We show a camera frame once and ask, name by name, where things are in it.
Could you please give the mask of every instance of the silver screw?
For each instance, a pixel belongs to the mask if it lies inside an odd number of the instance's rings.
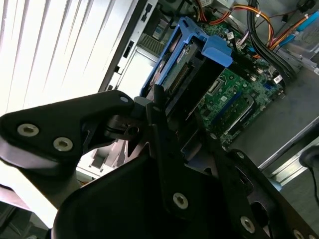
[[[213,139],[217,139],[217,136],[214,135],[213,133],[211,133],[210,136],[211,136]]]
[[[33,137],[39,133],[39,128],[30,123],[21,124],[18,129],[18,133],[25,137]]]
[[[160,109],[158,107],[156,107],[156,106],[154,106],[153,109],[158,111],[158,112],[160,112]]]
[[[242,216],[240,218],[241,225],[246,229],[246,231],[250,232],[251,234],[255,232],[255,226],[253,222],[246,216]]]
[[[59,137],[53,142],[56,150],[61,152],[68,152],[73,148],[73,143],[69,138]]]
[[[237,152],[237,155],[238,155],[240,158],[242,158],[242,159],[245,158],[245,156],[244,156],[241,152]]]
[[[174,193],[173,201],[180,209],[188,208],[188,200],[182,193]]]
[[[127,103],[129,101],[128,98],[125,98],[124,96],[120,97],[121,101],[124,101],[125,103]]]
[[[305,239],[304,236],[296,229],[294,229],[294,235],[297,239]]]

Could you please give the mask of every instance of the expansion slot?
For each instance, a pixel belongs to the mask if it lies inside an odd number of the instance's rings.
[[[243,113],[234,121],[234,123],[226,130],[225,133],[230,132],[241,120],[243,120],[247,116],[247,114],[252,109],[254,105],[254,99],[250,95],[244,95],[244,99],[248,104],[247,109],[243,111]]]

